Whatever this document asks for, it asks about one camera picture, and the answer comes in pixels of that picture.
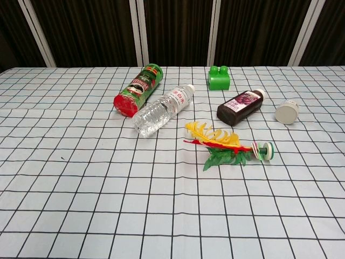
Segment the colourful feather shuttlecock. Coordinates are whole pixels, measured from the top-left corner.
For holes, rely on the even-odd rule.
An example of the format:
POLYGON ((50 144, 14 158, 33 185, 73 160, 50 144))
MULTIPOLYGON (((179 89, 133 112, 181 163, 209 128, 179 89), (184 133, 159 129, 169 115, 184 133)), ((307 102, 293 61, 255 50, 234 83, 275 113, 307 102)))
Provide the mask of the colourful feather shuttlecock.
POLYGON ((186 143, 204 146, 210 153, 204 164, 204 171, 212 166, 238 164, 245 166, 253 158, 270 161, 274 157, 274 146, 271 142, 260 145, 254 141, 250 146, 243 146, 235 132, 213 129, 206 123, 200 124, 197 121, 185 124, 185 128, 192 137, 192 140, 186 143))

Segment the clear plastic water bottle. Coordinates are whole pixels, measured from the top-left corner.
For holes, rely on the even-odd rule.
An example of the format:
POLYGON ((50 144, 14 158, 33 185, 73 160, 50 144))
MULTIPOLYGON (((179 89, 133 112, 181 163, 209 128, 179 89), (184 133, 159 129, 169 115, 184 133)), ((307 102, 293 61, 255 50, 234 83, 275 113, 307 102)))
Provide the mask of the clear plastic water bottle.
POLYGON ((141 137, 149 137, 186 108, 190 104, 194 92, 195 87, 191 84, 175 87, 139 110, 132 117, 134 128, 141 137))

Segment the green Pringles can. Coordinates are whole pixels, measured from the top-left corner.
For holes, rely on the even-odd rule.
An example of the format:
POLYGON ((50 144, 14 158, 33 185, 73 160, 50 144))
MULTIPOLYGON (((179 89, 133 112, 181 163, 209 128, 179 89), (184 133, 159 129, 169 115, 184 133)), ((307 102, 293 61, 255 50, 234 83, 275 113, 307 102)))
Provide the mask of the green Pringles can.
POLYGON ((162 69, 148 64, 115 98, 114 107, 127 117, 137 113, 163 78, 162 69))

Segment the green toy building block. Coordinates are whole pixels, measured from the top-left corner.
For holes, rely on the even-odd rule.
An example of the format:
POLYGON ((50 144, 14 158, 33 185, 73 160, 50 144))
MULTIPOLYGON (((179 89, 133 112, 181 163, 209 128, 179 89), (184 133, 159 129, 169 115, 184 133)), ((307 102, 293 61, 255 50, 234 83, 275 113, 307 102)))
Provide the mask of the green toy building block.
POLYGON ((207 85, 211 91, 229 90, 229 68, 227 66, 211 66, 208 73, 207 85))

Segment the dark grape juice bottle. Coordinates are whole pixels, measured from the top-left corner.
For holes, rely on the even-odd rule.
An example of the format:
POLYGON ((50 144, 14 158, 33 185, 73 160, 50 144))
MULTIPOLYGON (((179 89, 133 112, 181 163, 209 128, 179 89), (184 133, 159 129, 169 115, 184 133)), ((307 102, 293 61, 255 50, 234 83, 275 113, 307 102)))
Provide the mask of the dark grape juice bottle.
POLYGON ((229 126, 235 126, 260 109, 266 92, 262 89, 244 91, 217 108, 217 118, 229 126))

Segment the checked white tablecloth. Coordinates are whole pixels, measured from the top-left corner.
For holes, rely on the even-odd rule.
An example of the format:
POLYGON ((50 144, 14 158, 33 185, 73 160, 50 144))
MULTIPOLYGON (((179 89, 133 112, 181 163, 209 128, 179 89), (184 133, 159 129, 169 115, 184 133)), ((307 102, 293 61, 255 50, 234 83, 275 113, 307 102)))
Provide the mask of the checked white tablecloth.
POLYGON ((149 138, 113 107, 138 67, 0 73, 0 258, 345 259, 345 66, 164 67, 154 101, 193 84, 190 105, 149 138), (274 158, 203 170, 185 124, 226 125, 217 107, 267 93, 237 124, 274 158), (297 120, 278 122, 286 100, 297 120))

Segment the small white round jar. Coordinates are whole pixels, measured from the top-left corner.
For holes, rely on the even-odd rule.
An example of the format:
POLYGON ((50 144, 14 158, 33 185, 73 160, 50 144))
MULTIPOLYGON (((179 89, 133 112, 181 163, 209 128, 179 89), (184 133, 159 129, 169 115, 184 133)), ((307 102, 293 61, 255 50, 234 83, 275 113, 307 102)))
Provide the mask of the small white round jar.
POLYGON ((299 105, 294 100, 286 100, 276 109, 275 118, 282 124, 294 123, 299 115, 299 105))

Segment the black pleated curtain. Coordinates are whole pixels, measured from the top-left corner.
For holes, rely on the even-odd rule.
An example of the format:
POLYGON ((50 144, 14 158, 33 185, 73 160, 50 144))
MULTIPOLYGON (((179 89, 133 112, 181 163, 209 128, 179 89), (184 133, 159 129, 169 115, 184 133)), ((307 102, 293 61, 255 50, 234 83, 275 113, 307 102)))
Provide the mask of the black pleated curtain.
MULTIPOLYGON (((214 64, 285 66, 312 0, 220 0, 214 64)), ((58 67, 137 66, 129 0, 30 0, 58 67)), ((207 64, 213 0, 143 0, 148 60, 207 64)), ((345 65, 345 0, 326 0, 302 66, 345 65)), ((18 0, 0 0, 0 73, 44 67, 18 0)))

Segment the white metal frame post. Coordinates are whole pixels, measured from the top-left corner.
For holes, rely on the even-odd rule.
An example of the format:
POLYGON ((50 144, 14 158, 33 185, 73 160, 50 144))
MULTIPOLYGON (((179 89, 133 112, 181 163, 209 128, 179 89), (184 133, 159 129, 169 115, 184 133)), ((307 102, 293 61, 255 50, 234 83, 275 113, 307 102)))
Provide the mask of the white metal frame post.
POLYGON ((288 66, 299 66, 326 0, 311 0, 288 66))
POLYGON ((212 2, 207 66, 214 65, 221 2, 222 0, 213 0, 212 2))
POLYGON ((57 67, 31 0, 17 0, 47 67, 57 67))
POLYGON ((129 6, 137 65, 145 66, 149 64, 149 51, 147 42, 144 0, 129 0, 129 6))

